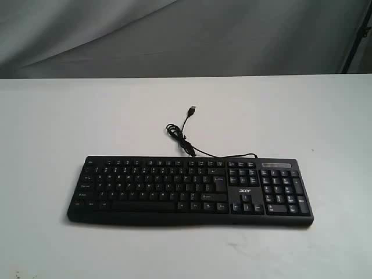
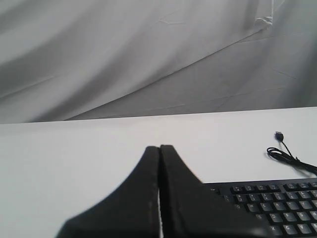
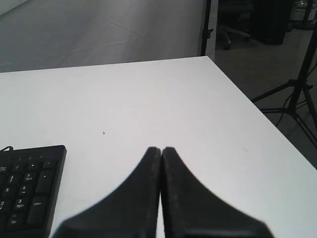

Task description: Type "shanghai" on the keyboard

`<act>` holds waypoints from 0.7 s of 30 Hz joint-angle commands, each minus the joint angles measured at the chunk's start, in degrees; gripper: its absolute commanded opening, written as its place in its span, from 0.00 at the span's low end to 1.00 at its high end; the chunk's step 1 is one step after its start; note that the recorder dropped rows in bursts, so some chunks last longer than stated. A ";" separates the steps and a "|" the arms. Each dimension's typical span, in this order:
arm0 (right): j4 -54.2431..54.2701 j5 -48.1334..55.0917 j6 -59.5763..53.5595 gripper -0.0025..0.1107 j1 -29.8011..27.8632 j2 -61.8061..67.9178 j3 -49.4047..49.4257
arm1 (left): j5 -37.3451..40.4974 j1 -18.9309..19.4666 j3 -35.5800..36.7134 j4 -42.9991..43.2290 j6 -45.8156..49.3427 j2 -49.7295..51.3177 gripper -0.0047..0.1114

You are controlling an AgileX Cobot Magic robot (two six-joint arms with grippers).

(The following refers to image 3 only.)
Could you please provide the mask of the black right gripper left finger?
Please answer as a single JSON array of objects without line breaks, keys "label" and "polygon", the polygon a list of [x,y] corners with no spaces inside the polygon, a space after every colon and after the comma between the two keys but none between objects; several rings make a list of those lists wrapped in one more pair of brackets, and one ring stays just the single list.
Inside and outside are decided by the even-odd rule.
[{"label": "black right gripper left finger", "polygon": [[55,238],[154,238],[160,194],[161,150],[149,147],[111,194],[63,221]]}]

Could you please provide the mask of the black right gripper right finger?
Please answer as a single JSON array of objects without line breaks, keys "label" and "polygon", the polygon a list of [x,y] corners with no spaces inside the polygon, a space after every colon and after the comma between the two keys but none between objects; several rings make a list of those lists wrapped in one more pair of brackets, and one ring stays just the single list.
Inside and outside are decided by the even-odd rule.
[{"label": "black right gripper right finger", "polygon": [[208,190],[173,147],[162,151],[161,203],[167,238],[270,238],[265,223]]}]

